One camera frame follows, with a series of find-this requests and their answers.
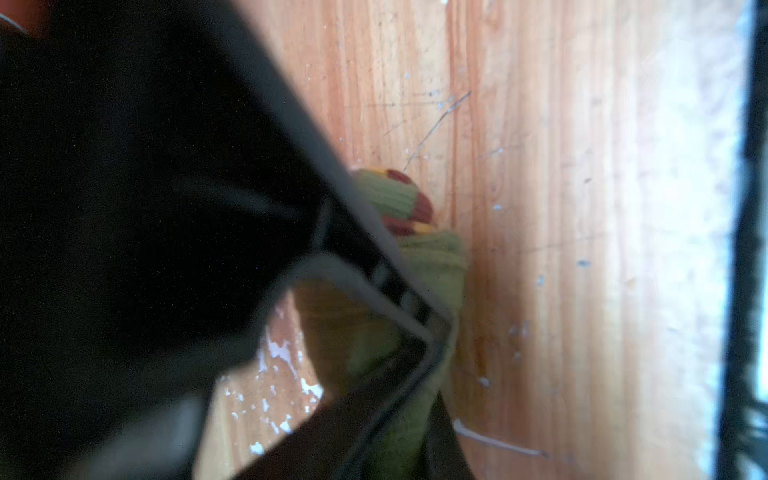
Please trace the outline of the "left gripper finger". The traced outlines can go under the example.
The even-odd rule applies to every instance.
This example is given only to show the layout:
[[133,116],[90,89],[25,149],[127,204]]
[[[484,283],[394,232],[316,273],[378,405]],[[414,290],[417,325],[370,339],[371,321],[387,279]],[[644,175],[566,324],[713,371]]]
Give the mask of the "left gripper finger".
[[474,478],[441,394],[437,396],[430,411],[423,451],[426,479],[472,480]]

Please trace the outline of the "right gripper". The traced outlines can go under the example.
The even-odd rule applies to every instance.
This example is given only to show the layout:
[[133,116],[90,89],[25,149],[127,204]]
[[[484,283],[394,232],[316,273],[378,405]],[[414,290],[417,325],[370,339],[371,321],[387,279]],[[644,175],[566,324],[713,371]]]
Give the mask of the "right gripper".
[[191,474],[304,247],[315,128],[230,1],[1,15],[1,475]]

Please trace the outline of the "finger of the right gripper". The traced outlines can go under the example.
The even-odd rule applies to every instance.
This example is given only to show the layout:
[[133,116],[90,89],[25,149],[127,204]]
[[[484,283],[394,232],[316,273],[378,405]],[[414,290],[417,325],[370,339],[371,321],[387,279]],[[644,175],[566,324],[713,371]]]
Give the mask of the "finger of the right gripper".
[[296,97],[249,22],[233,5],[233,61],[252,104],[234,120],[240,178],[297,207],[249,238],[250,270],[261,292],[258,314],[287,288],[331,284],[392,322],[402,346],[241,472],[244,479],[367,479],[375,440],[413,402],[442,363],[456,316],[414,272]]

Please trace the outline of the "green striped sock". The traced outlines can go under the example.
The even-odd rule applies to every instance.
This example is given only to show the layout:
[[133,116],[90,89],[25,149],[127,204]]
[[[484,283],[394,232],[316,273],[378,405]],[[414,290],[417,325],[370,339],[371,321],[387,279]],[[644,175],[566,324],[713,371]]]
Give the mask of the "green striped sock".
[[[391,169],[358,169],[352,176],[414,272],[459,316],[468,268],[461,238],[435,227],[432,202],[406,174]],[[347,394],[362,377],[392,357],[404,341],[392,322],[324,281],[300,283],[294,302],[309,358],[329,399]],[[440,366],[413,402],[374,441],[363,467],[365,478],[425,479],[427,422],[445,384],[457,337],[458,331],[453,329]]]

